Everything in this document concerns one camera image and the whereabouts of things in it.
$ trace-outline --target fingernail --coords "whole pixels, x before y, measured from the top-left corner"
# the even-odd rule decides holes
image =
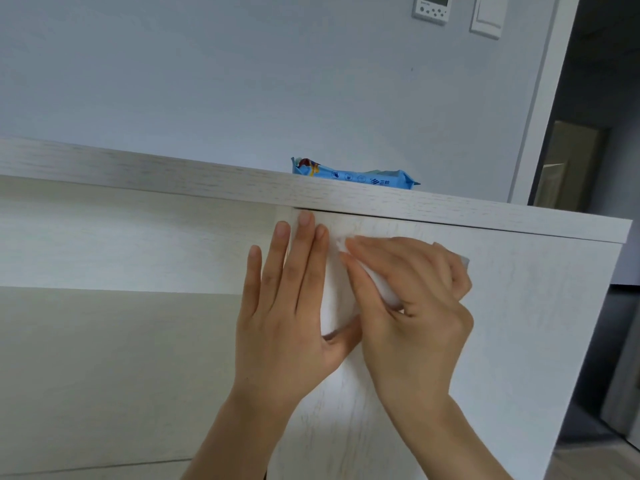
[[[302,212],[300,212],[300,215],[298,216],[298,224],[300,224],[301,226],[306,226],[309,224],[309,222],[311,222],[311,212],[309,212],[308,210],[303,210]]]
[[[276,224],[276,235],[278,237],[286,237],[288,233],[289,225],[286,222],[280,221]]]

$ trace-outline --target right hand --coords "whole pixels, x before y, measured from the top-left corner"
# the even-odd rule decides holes
[[[460,304],[471,281],[460,257],[439,244],[394,237],[347,239],[341,253],[360,306],[362,350],[376,393],[402,433],[444,413],[453,371],[473,328]],[[385,306],[358,260],[386,279],[404,313]]]

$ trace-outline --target hand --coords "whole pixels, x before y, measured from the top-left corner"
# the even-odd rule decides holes
[[[441,414],[473,318],[459,300],[471,281],[459,256],[439,244],[358,236],[340,255],[361,310],[362,350],[376,392],[402,434]],[[389,310],[358,261],[386,279],[404,305]]]
[[[329,231],[323,225],[316,228],[311,212],[300,212],[284,263],[290,233],[286,222],[276,225],[262,279],[260,248],[249,252],[230,395],[233,401],[285,421],[361,337],[357,321],[327,337],[320,332]]]

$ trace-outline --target left hand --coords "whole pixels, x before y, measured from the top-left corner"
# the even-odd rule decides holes
[[[359,343],[360,323],[323,337],[320,304],[329,231],[303,210],[286,259],[291,228],[279,222],[264,264],[249,252],[236,331],[236,379],[230,399],[288,420],[299,402]]]

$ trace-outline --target light switch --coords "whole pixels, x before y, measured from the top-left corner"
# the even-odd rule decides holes
[[[479,35],[499,39],[507,17],[508,5],[509,0],[476,0],[471,31]]]

